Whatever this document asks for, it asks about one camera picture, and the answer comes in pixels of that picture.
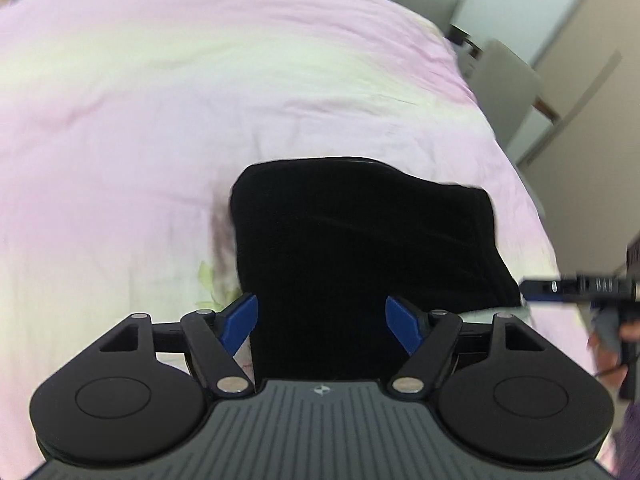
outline bed sheet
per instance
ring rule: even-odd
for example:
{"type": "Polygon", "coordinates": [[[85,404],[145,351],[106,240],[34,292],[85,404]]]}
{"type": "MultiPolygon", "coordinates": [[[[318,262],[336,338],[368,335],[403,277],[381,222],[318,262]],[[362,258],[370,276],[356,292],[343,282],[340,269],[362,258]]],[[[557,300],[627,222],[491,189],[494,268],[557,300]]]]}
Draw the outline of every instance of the bed sheet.
{"type": "MultiPolygon", "coordinates": [[[[78,351],[239,293],[228,196],[250,164],[364,156],[483,187],[514,279],[557,272],[447,41],[388,0],[17,0],[0,38],[4,480],[41,462],[28,401],[78,351]]],[[[574,308],[531,316],[593,371],[574,308]]]]}

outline wall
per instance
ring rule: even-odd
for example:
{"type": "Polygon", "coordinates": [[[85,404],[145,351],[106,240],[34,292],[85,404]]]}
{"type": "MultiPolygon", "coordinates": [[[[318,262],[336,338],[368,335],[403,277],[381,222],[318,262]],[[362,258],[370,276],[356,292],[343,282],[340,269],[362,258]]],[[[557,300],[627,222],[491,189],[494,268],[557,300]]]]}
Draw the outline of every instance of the wall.
{"type": "Polygon", "coordinates": [[[640,0],[584,0],[537,68],[545,99],[574,116],[520,167],[546,209],[562,272],[611,272],[640,231],[639,24],[640,0]]]}
{"type": "Polygon", "coordinates": [[[496,38],[532,63],[576,0],[465,0],[454,25],[478,44],[496,38]]]}

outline bed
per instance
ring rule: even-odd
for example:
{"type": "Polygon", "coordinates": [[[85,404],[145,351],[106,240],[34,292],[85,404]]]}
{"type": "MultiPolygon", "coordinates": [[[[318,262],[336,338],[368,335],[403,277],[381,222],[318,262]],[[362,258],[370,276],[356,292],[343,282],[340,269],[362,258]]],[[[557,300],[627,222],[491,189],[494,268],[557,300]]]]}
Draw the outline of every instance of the bed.
{"type": "MultiPolygon", "coordinates": [[[[444,38],[458,3],[0,9],[0,478],[41,462],[29,398],[79,350],[131,312],[172,321],[238,296],[228,195],[253,163],[365,156],[482,187],[514,279],[557,272],[536,208],[444,38]]],[[[593,372],[576,309],[518,314],[593,372]]],[[[251,374],[247,345],[236,359],[251,374]]]]}

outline black pants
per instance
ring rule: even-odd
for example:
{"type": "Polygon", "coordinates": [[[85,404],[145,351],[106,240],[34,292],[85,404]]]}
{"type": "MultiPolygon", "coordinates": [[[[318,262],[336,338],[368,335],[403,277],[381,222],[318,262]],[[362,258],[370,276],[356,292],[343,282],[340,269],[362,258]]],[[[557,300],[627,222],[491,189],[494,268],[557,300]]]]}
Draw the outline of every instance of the black pants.
{"type": "Polygon", "coordinates": [[[423,310],[516,306],[491,201],[367,159],[257,164],[234,185],[242,290],[257,295],[257,381],[386,380],[407,359],[388,295],[423,310]]]}

